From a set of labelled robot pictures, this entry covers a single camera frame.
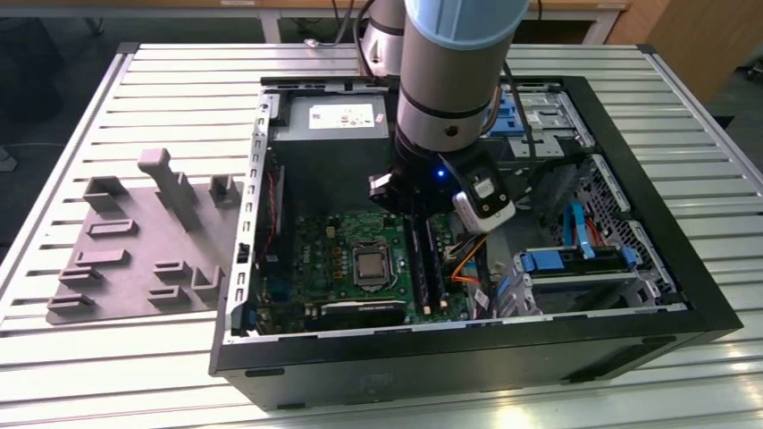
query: black cable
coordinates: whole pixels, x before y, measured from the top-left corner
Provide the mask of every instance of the black cable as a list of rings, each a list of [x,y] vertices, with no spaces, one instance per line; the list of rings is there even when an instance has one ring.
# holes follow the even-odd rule
[[[481,312],[481,319],[493,318],[493,313],[495,311],[497,304],[497,291],[490,280],[490,267],[489,267],[489,246],[483,246],[475,253],[475,266],[477,266],[477,277],[479,279],[479,289],[489,297],[489,308],[486,308],[485,313]]]
[[[350,6],[347,7],[347,12],[343,17],[343,25],[337,30],[337,37],[331,43],[321,43],[317,40],[306,40],[306,43],[311,47],[335,47],[343,42],[345,33],[347,32],[347,25],[350,24],[350,19],[354,13],[355,0],[350,0]]]
[[[479,239],[485,236],[482,234],[470,235],[463,238],[458,243],[455,243],[454,247],[450,249],[449,255],[455,257],[459,261],[463,260],[462,253],[469,253],[474,248],[475,243]]]
[[[290,20],[295,23],[295,25],[299,27],[299,29],[302,29],[307,33],[307,35],[311,38],[315,38],[315,39],[323,38],[322,34],[319,34],[319,32],[315,29],[313,29],[311,27],[309,27],[306,25],[306,24],[311,24],[311,23],[317,23],[317,22],[310,22],[305,18],[290,18]]]
[[[331,0],[331,7],[334,8],[334,19],[337,20],[337,30],[339,31],[343,22],[339,19],[339,7],[337,7],[337,0]]]
[[[363,67],[363,71],[366,75],[371,78],[371,82],[377,81],[377,76],[374,75],[374,71],[371,70],[371,66],[369,65],[369,58],[366,58],[366,53],[363,52],[363,47],[361,46],[361,21],[363,20],[365,15],[369,13],[369,9],[371,9],[371,4],[374,4],[375,0],[369,0],[355,17],[354,23],[354,42],[355,42],[355,49],[358,50],[358,56],[361,57],[361,65]]]
[[[562,158],[549,159],[549,160],[543,161],[538,165],[538,167],[535,167],[535,169],[530,172],[530,176],[527,178],[526,191],[521,195],[513,196],[511,199],[514,199],[514,201],[519,201],[525,197],[527,197],[530,192],[535,189],[535,187],[541,183],[542,178],[550,172],[553,172],[557,167],[562,167],[565,165],[581,164],[583,161],[586,161],[586,159],[589,158],[589,155],[590,154],[587,152],[578,152],[578,153],[575,153],[573,155],[567,155]]]
[[[503,72],[510,81],[511,96],[514,97],[514,105],[517,105],[517,112],[521,114],[522,126],[525,128],[525,135],[527,136],[527,146],[530,149],[530,161],[535,161],[535,139],[534,139],[534,128],[527,122],[527,115],[525,114],[525,106],[521,100],[521,91],[517,89],[517,83],[514,82],[514,75],[511,74],[510,63],[503,62]]]
[[[490,107],[491,110],[490,110],[489,121],[482,126],[482,130],[479,131],[481,136],[483,134],[486,134],[490,130],[493,130],[493,127],[497,124],[497,120],[499,119],[499,106],[501,106],[501,93],[502,93],[502,91],[503,91],[503,89],[501,87],[501,82],[499,82],[499,85],[497,86],[497,93],[493,96],[493,105]]]

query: blue plastic latch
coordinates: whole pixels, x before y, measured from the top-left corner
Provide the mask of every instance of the blue plastic latch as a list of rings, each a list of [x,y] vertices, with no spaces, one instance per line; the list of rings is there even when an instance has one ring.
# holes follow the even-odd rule
[[[624,247],[621,249],[621,251],[624,252],[625,262],[626,262],[626,264],[629,264],[629,268],[634,268],[636,265],[638,264],[638,259],[636,257],[634,249],[629,248],[629,247]]]
[[[507,91],[501,92],[499,116],[489,131],[490,137],[517,137],[525,135],[522,121],[517,117],[517,105]]]
[[[510,284],[511,284],[511,277],[507,275],[503,278],[503,282],[501,282],[499,293],[497,294],[497,297],[501,297],[503,295],[503,292],[510,287]]]
[[[530,255],[522,255],[521,261],[526,273],[531,273],[533,271],[535,271],[535,261]]]
[[[531,257],[534,258],[535,266],[538,270],[562,270],[565,269],[565,263],[562,262],[562,256],[557,250],[537,250],[531,252]]]
[[[514,110],[517,106],[514,101],[510,99],[510,95],[506,91],[501,91],[501,105],[499,105],[499,118],[514,117]]]

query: blue drive bracket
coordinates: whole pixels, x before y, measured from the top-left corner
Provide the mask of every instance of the blue drive bracket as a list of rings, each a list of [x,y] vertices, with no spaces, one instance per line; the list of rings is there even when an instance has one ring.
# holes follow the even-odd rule
[[[509,95],[509,90],[501,92],[499,116],[489,131],[489,137],[518,137],[525,135],[522,121],[517,117],[517,105]]]
[[[558,250],[534,250],[522,255],[521,260],[526,273],[535,270],[565,270],[565,262]]]
[[[625,246],[621,249],[621,252],[624,253],[625,262],[626,264],[629,264],[629,268],[634,268],[640,263],[638,258],[636,256],[636,250]]]

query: floor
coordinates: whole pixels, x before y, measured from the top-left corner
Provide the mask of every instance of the floor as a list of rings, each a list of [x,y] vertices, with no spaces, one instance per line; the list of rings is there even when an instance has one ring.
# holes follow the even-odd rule
[[[257,43],[263,42],[261,26],[247,19],[107,20],[106,33],[93,37],[82,20],[46,20],[46,27],[65,59],[55,76],[63,108],[45,122],[18,123],[0,111],[0,146],[19,161],[14,172],[0,172],[0,261],[59,159],[81,116],[123,41],[145,43]],[[307,36],[331,39],[334,20],[319,23],[282,20],[285,42]],[[763,168],[763,82],[733,76],[710,103],[713,114],[736,115],[729,133]]]

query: desk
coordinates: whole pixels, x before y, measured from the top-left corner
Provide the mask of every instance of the desk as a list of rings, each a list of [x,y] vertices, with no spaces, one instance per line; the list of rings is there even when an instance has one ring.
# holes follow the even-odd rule
[[[215,313],[51,326],[87,179],[151,186],[145,148],[167,147],[194,183],[247,168],[263,76],[347,75],[353,46],[145,45],[115,57],[0,267],[0,424],[105,428],[249,422],[278,427],[760,425],[763,408],[761,173],[656,55],[633,46],[514,46],[523,74],[589,77],[746,328],[609,383],[267,415],[211,378]]]
[[[355,13],[365,0],[355,2]],[[545,0],[545,20],[590,21],[583,43],[604,45],[632,0]],[[347,8],[349,0],[338,0]],[[538,19],[533,3],[526,20]],[[281,43],[281,18],[334,18],[330,0],[0,0],[0,16],[41,18],[259,18],[265,42]]]

